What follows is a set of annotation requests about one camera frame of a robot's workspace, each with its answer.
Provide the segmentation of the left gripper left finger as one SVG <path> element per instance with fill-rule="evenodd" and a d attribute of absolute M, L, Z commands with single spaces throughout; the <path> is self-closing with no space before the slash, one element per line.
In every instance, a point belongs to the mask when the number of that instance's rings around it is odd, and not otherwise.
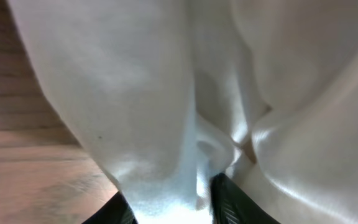
<path fill-rule="evenodd" d="M 118 192 L 83 224 L 138 224 L 124 196 Z"/>

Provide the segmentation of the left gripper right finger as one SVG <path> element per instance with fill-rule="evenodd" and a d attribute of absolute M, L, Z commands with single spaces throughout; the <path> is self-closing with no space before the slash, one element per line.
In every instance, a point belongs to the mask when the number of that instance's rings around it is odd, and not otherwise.
<path fill-rule="evenodd" d="M 213 178 L 211 201 L 217 224 L 280 224 L 223 173 Z"/>

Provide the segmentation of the white printed t-shirt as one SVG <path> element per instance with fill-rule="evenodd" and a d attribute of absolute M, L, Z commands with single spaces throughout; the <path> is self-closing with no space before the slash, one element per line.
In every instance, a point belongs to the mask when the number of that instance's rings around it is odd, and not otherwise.
<path fill-rule="evenodd" d="M 13 0 L 41 89 L 138 223 L 358 223 L 358 0 Z"/>

